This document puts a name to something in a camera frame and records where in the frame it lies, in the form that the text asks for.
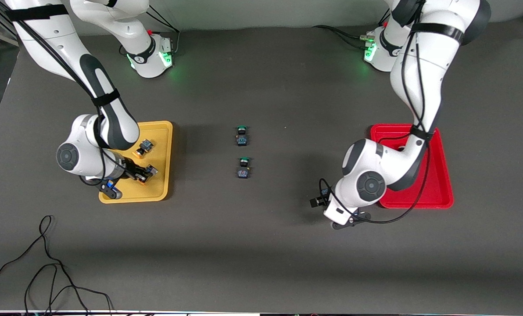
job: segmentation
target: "white robotic arm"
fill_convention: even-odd
[[[410,0],[395,2],[401,5]],[[358,208],[380,200],[386,188],[403,190],[414,183],[435,129],[444,74],[461,44],[484,29],[490,6],[485,0],[428,0],[410,15],[418,21],[396,58],[390,83],[412,110],[414,126],[402,151],[372,140],[359,140],[348,149],[342,164],[344,177],[334,186],[335,196],[330,196],[324,211],[341,226],[358,214]]]
[[[71,7],[81,20],[115,36],[139,75],[154,78],[171,67],[170,40],[158,34],[150,36],[135,18],[147,11],[149,0],[71,0]]]
[[[145,182],[151,173],[110,149],[127,150],[139,138],[129,114],[102,64],[80,41],[60,0],[6,0],[18,36],[30,56],[45,70],[81,84],[97,114],[77,117],[67,140],[57,149],[59,166],[92,185],[133,178]],[[120,192],[105,188],[110,198]]]

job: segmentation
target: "dark gray mat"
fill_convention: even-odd
[[[338,180],[368,126],[411,119],[361,52],[320,29],[186,32],[175,68],[145,80],[115,38],[83,41],[137,120],[176,124],[170,198],[104,205],[60,170],[55,149],[93,106],[23,51],[0,107],[0,266],[54,214],[51,252],[117,309],[523,315],[523,19],[490,24],[444,80],[454,206],[339,232],[308,204],[318,178]],[[0,309],[23,308],[38,247],[1,276]],[[31,296],[43,309],[47,273]],[[71,292],[61,307],[80,309]]]

